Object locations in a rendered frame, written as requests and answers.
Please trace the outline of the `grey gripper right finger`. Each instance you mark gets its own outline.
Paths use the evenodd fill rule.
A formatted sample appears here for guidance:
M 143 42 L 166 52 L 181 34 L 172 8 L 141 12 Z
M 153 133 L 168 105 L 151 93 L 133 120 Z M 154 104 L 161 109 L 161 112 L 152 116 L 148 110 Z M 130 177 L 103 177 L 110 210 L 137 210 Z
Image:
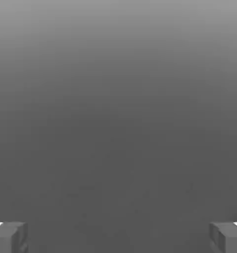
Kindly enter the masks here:
M 237 222 L 209 223 L 212 253 L 237 253 Z

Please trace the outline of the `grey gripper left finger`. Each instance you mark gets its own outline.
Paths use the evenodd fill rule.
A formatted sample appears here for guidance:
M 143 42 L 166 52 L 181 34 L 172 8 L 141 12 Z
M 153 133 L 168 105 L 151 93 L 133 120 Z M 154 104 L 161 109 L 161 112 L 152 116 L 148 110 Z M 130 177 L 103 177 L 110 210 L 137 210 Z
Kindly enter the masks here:
M 28 223 L 0 222 L 0 253 L 29 253 Z

